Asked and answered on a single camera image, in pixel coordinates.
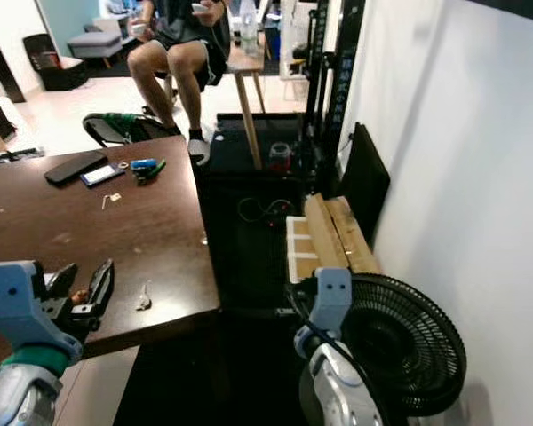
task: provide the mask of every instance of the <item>water bottle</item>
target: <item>water bottle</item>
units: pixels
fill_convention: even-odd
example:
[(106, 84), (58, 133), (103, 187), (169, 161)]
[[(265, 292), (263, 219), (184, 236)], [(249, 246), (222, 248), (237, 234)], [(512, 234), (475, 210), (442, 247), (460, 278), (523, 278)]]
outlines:
[(239, 9), (241, 16), (241, 47), (245, 54), (257, 56), (257, 10), (253, 0), (242, 0)]

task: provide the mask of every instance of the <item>fan grille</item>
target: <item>fan grille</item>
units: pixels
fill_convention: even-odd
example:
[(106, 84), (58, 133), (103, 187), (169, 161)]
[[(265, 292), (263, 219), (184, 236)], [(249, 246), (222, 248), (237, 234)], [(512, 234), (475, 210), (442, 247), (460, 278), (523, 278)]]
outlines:
[(465, 348), (446, 314), (428, 297), (393, 278), (352, 277), (352, 306), (343, 340), (406, 415), (447, 409), (464, 383)]

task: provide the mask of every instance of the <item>black shorts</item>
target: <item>black shorts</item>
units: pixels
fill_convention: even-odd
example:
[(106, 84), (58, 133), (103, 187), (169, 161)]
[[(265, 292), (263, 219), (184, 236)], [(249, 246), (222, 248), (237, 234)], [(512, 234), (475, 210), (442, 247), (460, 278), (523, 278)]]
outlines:
[[(175, 40), (169, 38), (166, 34), (161, 32), (156, 33), (153, 40), (156, 40), (163, 48), (168, 51), (172, 46), (177, 44), (183, 44), (188, 42), (178, 43)], [(195, 78), (199, 84), (199, 90), (203, 91), (207, 84), (216, 86), (219, 84), (223, 73), (227, 69), (227, 63), (225, 55), (221, 49), (214, 43), (206, 39), (192, 40), (194, 42), (200, 42), (207, 51), (207, 66), (203, 67), (201, 71), (195, 73)]]

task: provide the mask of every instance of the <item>person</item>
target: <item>person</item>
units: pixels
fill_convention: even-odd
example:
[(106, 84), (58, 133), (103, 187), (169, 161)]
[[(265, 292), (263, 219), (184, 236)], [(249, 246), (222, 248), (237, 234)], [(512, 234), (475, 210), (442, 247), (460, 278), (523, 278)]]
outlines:
[[(141, 15), (129, 22), (137, 26), (136, 37), (144, 42), (128, 57), (128, 67), (140, 94), (171, 135), (180, 135), (171, 114), (171, 100), (155, 79), (155, 73), (168, 73), (176, 79), (179, 97), (189, 120), (187, 148), (198, 165), (209, 160), (210, 145), (201, 128), (201, 91), (206, 84), (218, 84), (227, 68), (229, 0), (202, 0), (207, 11), (197, 12), (196, 0), (144, 0)], [(155, 10), (163, 16), (160, 28), (150, 26)]]

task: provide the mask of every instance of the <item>tiled floor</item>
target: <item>tiled floor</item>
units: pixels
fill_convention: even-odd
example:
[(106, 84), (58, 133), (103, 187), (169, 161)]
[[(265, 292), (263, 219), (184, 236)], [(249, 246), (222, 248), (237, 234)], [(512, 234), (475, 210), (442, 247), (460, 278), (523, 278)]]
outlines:
[[(278, 76), (261, 77), (260, 83), (267, 112), (305, 110), (307, 93), (303, 83), (285, 83)], [(258, 112), (259, 99), (250, 77), (245, 78), (245, 84), (251, 111)], [(13, 106), (7, 99), (2, 99), (0, 104), (10, 121), (19, 127), (19, 136), (8, 143), (11, 151), (42, 146), (46, 155), (55, 155), (99, 147), (81, 124), (87, 114), (140, 114), (145, 102), (131, 78), (115, 77), (91, 79), (73, 91), (42, 92), (24, 104)], [(226, 75), (219, 86), (206, 88), (202, 104), (203, 134), (209, 139), (217, 113), (241, 112), (233, 76)], [(174, 118), (187, 133), (187, 118), (180, 102)], [(68, 369), (62, 377), (64, 388), (56, 404), (55, 423), (60, 426), (112, 424), (137, 352), (138, 348), (130, 348), (87, 359)]]

